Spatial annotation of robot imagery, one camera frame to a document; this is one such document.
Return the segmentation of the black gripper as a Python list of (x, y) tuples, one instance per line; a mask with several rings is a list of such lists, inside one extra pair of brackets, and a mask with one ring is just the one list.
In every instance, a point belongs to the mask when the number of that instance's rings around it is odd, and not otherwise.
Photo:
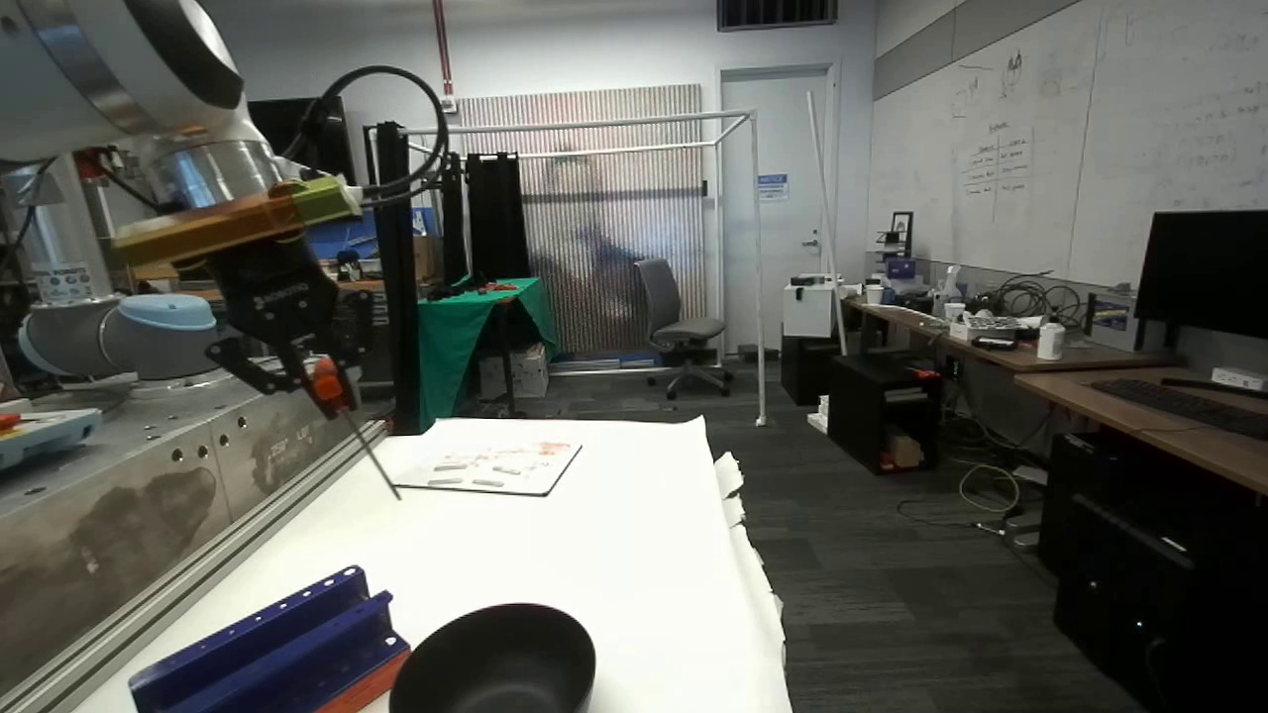
[(304, 244), (254, 244), (209, 258), (230, 332), (208, 357), (258, 394), (299, 394), (314, 357), (322, 411), (357, 411), (362, 397), (333, 352), (339, 284)]

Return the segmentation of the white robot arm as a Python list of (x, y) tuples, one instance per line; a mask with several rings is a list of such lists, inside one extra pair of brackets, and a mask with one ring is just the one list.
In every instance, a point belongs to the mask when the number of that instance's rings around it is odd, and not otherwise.
[(209, 271), (230, 339), (208, 357), (258, 394), (357, 407), (339, 283), (311, 226), (357, 220), (343, 175), (299, 177), (246, 106), (246, 81), (200, 0), (0, 0), (0, 160), (117, 147), (170, 203), (117, 238), (129, 267)]

